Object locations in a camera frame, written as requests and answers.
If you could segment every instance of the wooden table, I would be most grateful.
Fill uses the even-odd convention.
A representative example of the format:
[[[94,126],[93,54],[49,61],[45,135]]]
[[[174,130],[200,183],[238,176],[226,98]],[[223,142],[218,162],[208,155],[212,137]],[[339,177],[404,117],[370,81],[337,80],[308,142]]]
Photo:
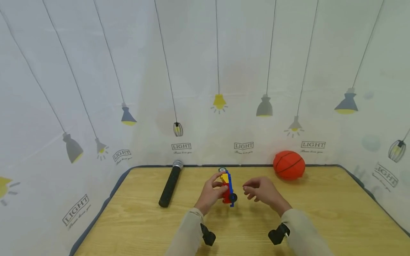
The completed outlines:
[[[158,205],[170,168],[135,168],[77,250],[76,256],[162,256],[185,212],[193,207],[203,183],[218,168],[184,168],[169,208]],[[408,255],[410,238],[337,167],[309,167],[302,179],[283,182],[272,167],[228,168],[238,202],[217,202],[205,217],[216,234],[214,246],[197,255],[294,255],[286,242],[274,246],[267,237],[279,217],[261,202],[248,201],[242,184],[268,176],[294,208],[311,218],[335,255]]]

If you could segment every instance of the left hand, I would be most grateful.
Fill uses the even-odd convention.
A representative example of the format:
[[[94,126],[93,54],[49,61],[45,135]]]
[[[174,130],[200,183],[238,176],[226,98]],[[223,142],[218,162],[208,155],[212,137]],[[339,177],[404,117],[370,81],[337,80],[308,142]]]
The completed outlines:
[[[198,201],[194,206],[194,208],[200,210],[204,216],[209,212],[209,210],[217,202],[217,200],[222,198],[222,194],[229,189],[228,186],[223,186],[222,182],[215,181],[224,173],[225,172],[215,173],[209,180],[205,182],[201,195],[199,196]]]

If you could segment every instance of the yellow lego brick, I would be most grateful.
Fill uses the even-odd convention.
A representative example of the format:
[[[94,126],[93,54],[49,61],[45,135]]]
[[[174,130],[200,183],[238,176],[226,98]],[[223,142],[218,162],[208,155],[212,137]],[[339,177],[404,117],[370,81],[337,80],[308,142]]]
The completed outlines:
[[[226,173],[222,174],[221,180],[223,180],[225,183],[229,183],[228,174]]]

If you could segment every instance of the toy car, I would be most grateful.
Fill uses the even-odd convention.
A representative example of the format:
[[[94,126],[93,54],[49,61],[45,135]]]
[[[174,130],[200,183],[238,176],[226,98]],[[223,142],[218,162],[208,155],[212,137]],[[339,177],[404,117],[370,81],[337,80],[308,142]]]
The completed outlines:
[[[222,195],[222,202],[224,204],[231,204],[230,206],[233,207],[234,203],[238,200],[238,196],[233,192],[233,188],[232,188],[232,180],[230,177],[230,173],[228,172],[228,170],[224,167],[219,168],[220,172],[225,172],[224,174],[221,175],[221,180],[222,180],[222,184],[223,186],[228,186],[228,190],[226,192],[224,192],[224,194]]]

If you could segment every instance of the sleeve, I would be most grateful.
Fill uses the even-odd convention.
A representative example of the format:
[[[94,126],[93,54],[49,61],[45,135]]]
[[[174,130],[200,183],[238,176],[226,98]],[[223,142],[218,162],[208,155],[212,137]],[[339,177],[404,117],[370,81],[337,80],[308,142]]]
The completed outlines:
[[[195,256],[202,241],[203,214],[196,208],[184,216],[165,256]]]
[[[333,256],[310,219],[296,209],[287,210],[282,222],[289,228],[287,242],[297,256]]]

